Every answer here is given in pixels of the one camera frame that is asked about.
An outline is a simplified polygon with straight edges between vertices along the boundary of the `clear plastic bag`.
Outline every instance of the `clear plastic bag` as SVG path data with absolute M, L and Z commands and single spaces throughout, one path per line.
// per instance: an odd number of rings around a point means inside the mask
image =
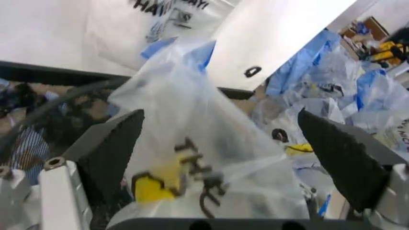
M 125 177 L 174 160 L 175 145 L 189 137 L 203 154 L 203 161 L 213 171 L 223 173 L 223 182 L 229 185 L 226 197 L 235 196 L 232 199 L 236 202 L 248 204 L 262 201 L 268 207 L 264 218 L 308 218 L 301 189 L 283 150 L 206 77 L 205 66 L 214 44 L 180 37 L 154 54 L 136 76 L 110 96 L 110 102 L 126 110 L 145 110 L 141 136 Z M 190 217 L 182 210 L 197 210 L 201 191 L 201 187 L 188 187 L 185 196 L 170 201 L 175 209 L 165 210 L 164 215 Z M 163 217 L 160 213 L 167 209 L 166 202 L 161 201 L 163 205 L 150 216 Z M 214 210 L 215 216 L 254 217 L 251 207 L 246 214 L 229 215 L 236 202 L 225 202 L 232 206 Z
M 320 56 L 319 64 L 312 66 L 284 92 L 283 99 L 290 106 L 302 98 L 334 98 L 340 109 L 354 102 L 357 79 L 364 74 L 360 62 L 353 60 L 341 45 Z

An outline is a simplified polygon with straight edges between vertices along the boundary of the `printed logo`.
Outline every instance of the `printed logo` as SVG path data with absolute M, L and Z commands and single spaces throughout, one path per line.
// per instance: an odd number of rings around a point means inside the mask
M 134 4 L 134 9 L 140 9 L 141 12 L 151 13 L 152 16 L 158 15 L 159 17 L 167 14 L 172 10 L 172 6 L 176 0 L 170 0 L 161 3 L 152 3 L 149 0 L 136 0 Z
M 203 0 L 182 0 L 182 2 L 195 6 L 196 8 L 201 10 L 204 10 L 209 5 L 207 1 Z

